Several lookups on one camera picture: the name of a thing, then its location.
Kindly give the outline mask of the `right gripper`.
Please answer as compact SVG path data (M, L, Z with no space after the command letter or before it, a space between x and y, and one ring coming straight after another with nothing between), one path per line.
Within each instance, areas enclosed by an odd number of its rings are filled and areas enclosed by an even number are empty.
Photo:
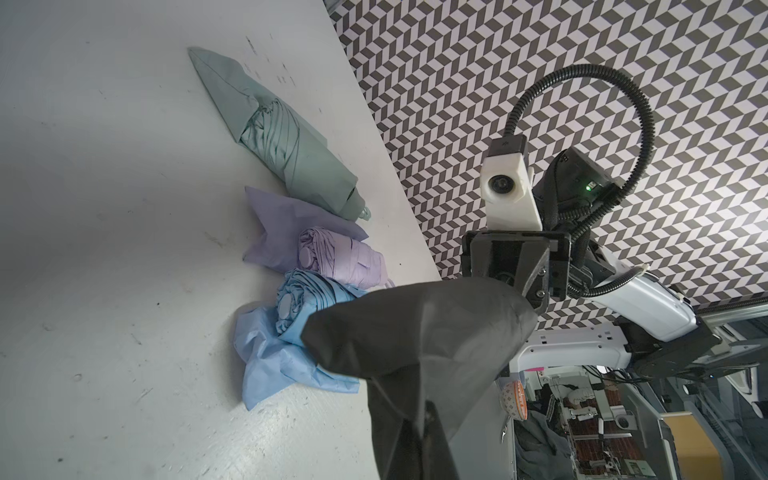
M541 315L549 300L568 294L571 238L566 232L480 230L464 235L461 275L515 288Z

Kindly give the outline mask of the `black sleeved umbrella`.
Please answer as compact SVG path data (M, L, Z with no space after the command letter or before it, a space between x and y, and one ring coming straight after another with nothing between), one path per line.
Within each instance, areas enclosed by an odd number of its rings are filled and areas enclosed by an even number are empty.
M450 439L537 322L513 287L470 277L335 304L301 340L324 369L365 381L380 478L456 479Z

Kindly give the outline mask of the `lavender sleeved umbrella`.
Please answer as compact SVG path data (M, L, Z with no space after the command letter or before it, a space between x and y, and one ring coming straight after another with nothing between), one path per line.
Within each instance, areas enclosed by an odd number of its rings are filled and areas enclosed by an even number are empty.
M299 236L302 269L361 290L392 287L384 256L367 244L324 228L310 228Z

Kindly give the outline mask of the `lavender sleeve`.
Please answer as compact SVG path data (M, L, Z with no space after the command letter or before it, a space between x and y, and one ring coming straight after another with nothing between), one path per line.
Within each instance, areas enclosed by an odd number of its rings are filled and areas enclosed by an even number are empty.
M356 223L313 204L257 188L244 188L246 199L262 227L262 235L243 254L243 261L278 273L298 267L299 238L309 228L325 228L362 241L368 234Z

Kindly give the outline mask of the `blue sleeve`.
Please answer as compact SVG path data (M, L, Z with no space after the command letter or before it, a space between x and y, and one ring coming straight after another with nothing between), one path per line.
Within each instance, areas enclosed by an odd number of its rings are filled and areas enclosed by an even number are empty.
M359 391L358 379L323 370L304 347L281 340L276 322L274 307L258 307L239 315L235 324L233 346L245 363L242 401L248 410L294 384L335 393Z

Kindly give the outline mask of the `mint green sleeved umbrella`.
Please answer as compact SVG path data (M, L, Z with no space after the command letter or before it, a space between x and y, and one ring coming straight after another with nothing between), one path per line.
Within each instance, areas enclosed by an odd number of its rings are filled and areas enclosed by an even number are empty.
M283 181L291 197L349 221L371 218L358 178L290 105L229 57L200 47L188 55L234 141Z

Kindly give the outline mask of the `blue sleeved umbrella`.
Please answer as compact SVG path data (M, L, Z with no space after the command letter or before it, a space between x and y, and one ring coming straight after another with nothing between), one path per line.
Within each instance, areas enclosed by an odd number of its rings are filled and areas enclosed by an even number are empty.
M287 272L277 293L276 330L279 338L302 346L301 334L313 313L365 294L364 290L309 270L295 269Z

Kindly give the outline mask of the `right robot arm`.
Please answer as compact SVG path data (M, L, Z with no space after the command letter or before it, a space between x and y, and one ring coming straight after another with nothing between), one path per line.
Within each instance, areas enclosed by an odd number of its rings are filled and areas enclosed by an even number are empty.
M576 148L560 152L533 182L527 139L517 130L546 90L565 81L597 79L618 88L639 119L639 153L625 181L611 178ZM626 383L684 376L718 339L686 298L644 266L613 257L592 238L593 226L637 187L651 163L655 123L647 97L624 73L603 65L571 65L528 88L493 140L480 170L486 226L464 235L461 273L489 277L518 290L543 313L556 301L587 299L610 309L619 324L581 327L527 339L511 358L513 372L543 367L603 366Z

